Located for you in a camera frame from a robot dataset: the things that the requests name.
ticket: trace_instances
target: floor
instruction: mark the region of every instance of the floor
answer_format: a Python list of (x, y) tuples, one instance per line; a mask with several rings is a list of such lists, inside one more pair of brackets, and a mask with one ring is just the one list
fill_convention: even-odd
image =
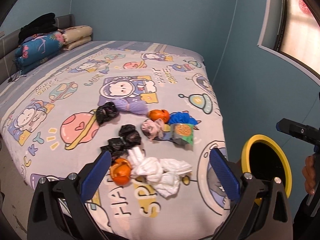
[(27, 240), (27, 224), (33, 190), (23, 181), (0, 137), (0, 191), (2, 211), (22, 240)]

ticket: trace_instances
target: curtain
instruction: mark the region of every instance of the curtain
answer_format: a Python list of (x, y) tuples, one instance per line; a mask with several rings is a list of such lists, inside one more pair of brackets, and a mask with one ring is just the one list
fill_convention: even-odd
[(288, 0), (281, 51), (320, 74), (320, 27), (303, 0)]

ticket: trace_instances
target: pillow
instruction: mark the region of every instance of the pillow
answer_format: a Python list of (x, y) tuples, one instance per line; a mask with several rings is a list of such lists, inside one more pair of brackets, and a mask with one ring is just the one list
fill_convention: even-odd
[(49, 56), (44, 57), (41, 60), (37, 60), (36, 62), (34, 62), (30, 65), (20, 67), (20, 74), (21, 75), (27, 74), (29, 71), (35, 69), (36, 67), (39, 67), (41, 64), (47, 62), (49, 59), (57, 56), (58, 54), (59, 54), (59, 51), (56, 51), (56, 52), (50, 54)]
[(64, 45), (68, 45), (74, 41), (90, 36), (92, 34), (92, 28), (90, 26), (81, 25), (76, 27), (70, 27), (64, 30), (63, 39)]
[(70, 43), (70, 44), (68, 44), (68, 45), (63, 46), (63, 49), (62, 49), (62, 50), (64, 50), (64, 51), (72, 50), (72, 49), (74, 49), (74, 48), (76, 48), (76, 47), (79, 47), (79, 46), (81, 46), (81, 45), (83, 45), (83, 44), (88, 43), (88, 42), (91, 41), (91, 40), (92, 40), (92, 39), (91, 39), (90, 36), (84, 37), (84, 38), (79, 39), (79, 40), (77, 40), (77, 41), (75, 41), (75, 42), (73, 42), (73, 43)]
[(22, 44), (15, 52), (18, 66), (27, 66), (41, 60), (63, 46), (63, 37), (60, 32), (49, 33), (34, 38)]

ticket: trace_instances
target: screw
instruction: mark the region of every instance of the screw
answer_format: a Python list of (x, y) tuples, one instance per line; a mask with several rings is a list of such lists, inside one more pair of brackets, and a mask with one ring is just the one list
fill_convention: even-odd
[(279, 177), (275, 177), (275, 182), (276, 182), (276, 184), (280, 184), (281, 183), (281, 179)]
[(245, 177), (246, 179), (252, 179), (252, 178), (253, 178), (253, 176), (252, 176), (252, 174), (251, 174), (250, 172), (245, 172), (245, 173), (244, 173), (244, 177)]
[(71, 179), (71, 180), (74, 180), (74, 179), (76, 179), (76, 177), (77, 177), (77, 174), (76, 173), (70, 173), (69, 175), (68, 175), (68, 179)]
[(41, 177), (40, 179), (39, 179), (39, 182), (40, 182), (40, 184), (44, 184), (45, 183), (45, 181), (46, 181), (46, 177)]

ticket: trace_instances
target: white tissue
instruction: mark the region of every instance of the white tissue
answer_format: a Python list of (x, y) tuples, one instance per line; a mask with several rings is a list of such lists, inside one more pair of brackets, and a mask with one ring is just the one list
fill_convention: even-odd
[(151, 182), (150, 185), (162, 196), (175, 195), (179, 190), (180, 177), (175, 172), (169, 171), (162, 175), (158, 183)]
[(192, 171), (192, 166), (185, 161), (175, 159), (160, 159), (161, 167), (164, 171), (174, 171), (178, 175), (184, 175)]
[(150, 182), (159, 182), (163, 174), (163, 169), (157, 158), (148, 157), (132, 170), (132, 174), (134, 176), (146, 176), (146, 179)]
[(133, 168), (140, 165), (140, 163), (142, 163), (142, 161), (145, 158), (139, 146), (135, 146), (132, 149), (129, 149), (128, 153), (129, 153), (128, 161), (130, 162), (131, 167)]
[(128, 150), (128, 161), (133, 167), (131, 176), (144, 176), (161, 196), (175, 195), (180, 186), (180, 177), (192, 171), (192, 166), (185, 161), (145, 157), (139, 146)]

